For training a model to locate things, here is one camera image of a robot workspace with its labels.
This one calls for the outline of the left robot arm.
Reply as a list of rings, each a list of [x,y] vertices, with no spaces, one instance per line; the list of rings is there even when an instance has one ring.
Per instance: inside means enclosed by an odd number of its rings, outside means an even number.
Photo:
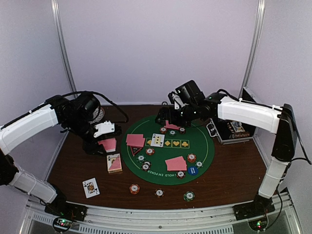
[[[99,145],[106,132],[102,124],[93,124],[100,109],[99,93],[80,91],[77,98],[69,100],[68,95],[56,95],[47,99],[28,113],[12,120],[0,128],[0,183],[13,186],[29,195],[39,198],[59,216],[70,212],[70,205],[63,200],[62,192],[15,164],[10,153],[17,146],[34,135],[60,125],[83,140],[82,148],[89,155],[105,155]]]

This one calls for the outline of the red backed card deck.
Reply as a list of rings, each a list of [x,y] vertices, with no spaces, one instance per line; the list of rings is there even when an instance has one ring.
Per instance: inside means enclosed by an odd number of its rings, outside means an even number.
[[[109,138],[98,142],[102,145],[107,153],[114,152],[117,147],[117,140],[115,138]]]

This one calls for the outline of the green chip stack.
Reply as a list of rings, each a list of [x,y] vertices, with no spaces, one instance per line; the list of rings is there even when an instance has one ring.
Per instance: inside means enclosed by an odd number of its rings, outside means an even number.
[[[194,200],[195,198],[195,193],[192,191],[187,191],[184,195],[183,195],[183,199],[187,202]]]

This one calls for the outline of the black chips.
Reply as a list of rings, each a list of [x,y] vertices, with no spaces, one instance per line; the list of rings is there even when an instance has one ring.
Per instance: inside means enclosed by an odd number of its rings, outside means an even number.
[[[141,168],[143,171],[146,171],[146,172],[149,171],[151,168],[151,162],[149,162],[149,161],[143,162]]]

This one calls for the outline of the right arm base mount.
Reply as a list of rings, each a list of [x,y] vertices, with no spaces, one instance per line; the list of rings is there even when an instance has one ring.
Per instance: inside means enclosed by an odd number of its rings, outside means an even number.
[[[233,210],[236,220],[239,221],[274,212],[275,207],[274,205],[269,205],[268,207],[264,208],[262,205],[256,206],[254,202],[248,202],[234,205]]]

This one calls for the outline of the jack of clubs card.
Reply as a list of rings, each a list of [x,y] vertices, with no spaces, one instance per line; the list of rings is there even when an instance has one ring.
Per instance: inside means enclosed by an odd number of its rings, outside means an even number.
[[[96,178],[91,178],[82,182],[86,198],[91,198],[100,194]]]

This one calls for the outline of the black chip bottom mat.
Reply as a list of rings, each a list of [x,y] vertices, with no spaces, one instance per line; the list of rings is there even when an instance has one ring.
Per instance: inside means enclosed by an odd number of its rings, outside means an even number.
[[[179,179],[183,179],[186,176],[185,171],[178,171],[176,173],[176,177]]]

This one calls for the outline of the black hundred chip stack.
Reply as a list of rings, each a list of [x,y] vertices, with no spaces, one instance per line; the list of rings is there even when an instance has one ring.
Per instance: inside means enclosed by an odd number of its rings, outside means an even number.
[[[164,191],[162,189],[157,189],[155,191],[155,196],[157,197],[163,197],[164,196]]]

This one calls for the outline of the red five chip stack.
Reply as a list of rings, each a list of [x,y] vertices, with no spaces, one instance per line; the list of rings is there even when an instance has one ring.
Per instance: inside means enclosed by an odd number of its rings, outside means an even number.
[[[136,195],[140,191],[140,186],[138,184],[131,184],[129,190],[131,194]]]

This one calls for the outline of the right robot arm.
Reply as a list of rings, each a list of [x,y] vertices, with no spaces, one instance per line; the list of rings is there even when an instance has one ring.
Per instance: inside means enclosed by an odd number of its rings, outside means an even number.
[[[200,91],[177,89],[169,96],[172,105],[162,106],[155,118],[160,125],[168,122],[189,127],[193,120],[216,118],[251,125],[275,136],[271,161],[259,187],[258,198],[250,204],[252,214],[262,214],[269,206],[267,199],[273,196],[295,154],[298,136],[292,107],[236,99],[223,91],[204,97]]]

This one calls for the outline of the blue small blind button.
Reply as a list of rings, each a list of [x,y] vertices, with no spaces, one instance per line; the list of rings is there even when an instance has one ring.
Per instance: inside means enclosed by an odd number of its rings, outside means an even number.
[[[195,176],[198,174],[198,168],[196,166],[190,166],[187,170],[188,174],[191,176]]]

